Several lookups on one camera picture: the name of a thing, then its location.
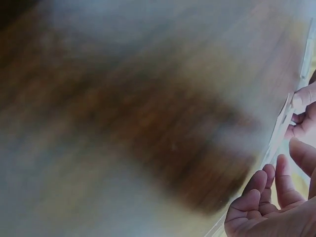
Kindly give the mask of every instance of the wood grain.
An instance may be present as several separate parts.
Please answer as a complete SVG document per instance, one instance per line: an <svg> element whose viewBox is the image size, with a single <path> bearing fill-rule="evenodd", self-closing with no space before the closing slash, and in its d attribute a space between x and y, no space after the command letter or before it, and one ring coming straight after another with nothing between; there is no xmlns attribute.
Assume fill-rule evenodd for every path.
<svg viewBox="0 0 316 237"><path fill-rule="evenodd" d="M305 2L21 2L0 18L3 236L205 236L298 84Z"/></svg>

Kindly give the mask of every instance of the skin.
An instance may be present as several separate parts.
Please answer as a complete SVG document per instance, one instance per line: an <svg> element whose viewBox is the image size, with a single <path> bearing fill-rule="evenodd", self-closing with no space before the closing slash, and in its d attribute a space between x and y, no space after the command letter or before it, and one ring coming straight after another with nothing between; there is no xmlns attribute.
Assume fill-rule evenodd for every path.
<svg viewBox="0 0 316 237"><path fill-rule="evenodd" d="M316 236L316 149L294 138L290 155L311 178L308 200L295 190L289 162L280 155L276 168L267 164L257 171L230 205L225 220L228 237ZM271 204L274 179L280 210Z"/></svg>
<svg viewBox="0 0 316 237"><path fill-rule="evenodd" d="M306 107L306 111L302 114L294 114L292 121L296 125L290 125L285 134L285 138L303 137L310 130L316 127L316 71L314 72L310 84L298 90L293 97L293 106L298 109Z"/></svg>

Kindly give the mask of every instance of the fingernail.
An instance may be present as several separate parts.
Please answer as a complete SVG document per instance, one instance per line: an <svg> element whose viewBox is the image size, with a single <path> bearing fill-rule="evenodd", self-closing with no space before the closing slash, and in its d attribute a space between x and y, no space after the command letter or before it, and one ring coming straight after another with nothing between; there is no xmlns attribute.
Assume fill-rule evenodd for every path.
<svg viewBox="0 0 316 237"><path fill-rule="evenodd" d="M293 100L292 100L292 104L294 106L294 108L298 109L302 106L302 99L299 95L295 94L293 96Z"/></svg>

